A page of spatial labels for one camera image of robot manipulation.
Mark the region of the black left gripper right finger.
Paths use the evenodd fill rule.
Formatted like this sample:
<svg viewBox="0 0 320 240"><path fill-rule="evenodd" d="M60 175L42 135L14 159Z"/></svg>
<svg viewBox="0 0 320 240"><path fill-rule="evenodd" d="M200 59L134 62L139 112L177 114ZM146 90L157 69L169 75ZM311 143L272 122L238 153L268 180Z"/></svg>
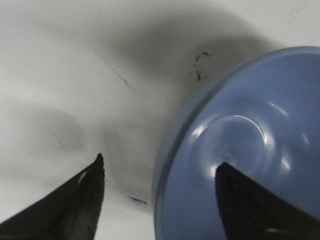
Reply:
<svg viewBox="0 0 320 240"><path fill-rule="evenodd" d="M229 240L318 240L320 221L282 200L232 165L215 172L215 194Z"/></svg>

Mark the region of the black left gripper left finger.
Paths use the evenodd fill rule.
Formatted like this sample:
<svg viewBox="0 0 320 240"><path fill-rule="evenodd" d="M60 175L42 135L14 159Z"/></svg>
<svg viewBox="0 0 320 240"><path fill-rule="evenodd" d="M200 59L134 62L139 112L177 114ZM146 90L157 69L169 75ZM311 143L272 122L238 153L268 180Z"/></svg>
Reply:
<svg viewBox="0 0 320 240"><path fill-rule="evenodd" d="M2 240L93 240L105 194L102 154L54 191L0 224Z"/></svg>

